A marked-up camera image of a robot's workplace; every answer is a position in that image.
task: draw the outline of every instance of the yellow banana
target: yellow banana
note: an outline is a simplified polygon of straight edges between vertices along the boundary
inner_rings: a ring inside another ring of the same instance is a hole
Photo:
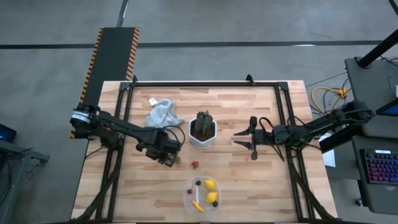
[[[201,212],[203,212],[203,208],[201,208],[201,206],[196,202],[196,201],[192,201],[193,205]]]

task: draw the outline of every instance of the potted cactus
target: potted cactus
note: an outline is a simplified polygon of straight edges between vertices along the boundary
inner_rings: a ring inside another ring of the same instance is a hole
[[[189,138],[196,148],[208,148],[217,136],[217,122],[209,111],[200,111],[189,121]]]

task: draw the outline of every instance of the clear plastic bowl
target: clear plastic bowl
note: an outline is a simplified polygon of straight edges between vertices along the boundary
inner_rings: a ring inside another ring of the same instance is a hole
[[[214,180],[216,183],[216,189],[209,190],[205,186],[206,179]],[[200,186],[195,185],[195,182],[198,180],[200,180],[200,182],[201,182]],[[192,194],[188,194],[189,189],[193,190]],[[210,193],[210,192],[217,192],[217,200],[216,200],[218,202],[217,207],[214,207],[212,203],[206,202],[207,193]],[[197,194],[198,194],[198,204],[203,209],[203,212],[199,211],[199,209],[197,209],[193,205],[193,201],[197,200]],[[182,192],[182,198],[184,201],[185,209],[189,214],[196,217],[197,219],[200,219],[201,221],[207,221],[208,218],[210,218],[212,215],[214,215],[216,212],[218,212],[218,210],[221,207],[220,185],[218,184],[217,180],[212,177],[204,176],[204,175],[195,176],[194,178],[188,180],[187,183],[185,184],[183,192]]]

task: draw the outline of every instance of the white pot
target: white pot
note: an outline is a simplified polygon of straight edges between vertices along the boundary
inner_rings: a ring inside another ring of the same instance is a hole
[[[213,120],[214,136],[212,138],[207,139],[206,141],[199,141],[191,135],[191,127],[192,127],[192,123],[194,121],[196,121],[196,118],[189,121],[189,138],[191,139],[191,143],[197,149],[206,149],[206,148],[210,147],[210,145],[213,143],[213,141],[217,137],[217,122],[215,120]]]

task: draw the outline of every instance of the lemon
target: lemon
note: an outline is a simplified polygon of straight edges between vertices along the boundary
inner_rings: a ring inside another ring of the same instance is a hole
[[[213,203],[217,200],[217,192],[210,192],[207,194],[206,202]]]
[[[216,182],[212,179],[207,179],[205,180],[205,186],[210,190],[214,190],[216,189]]]

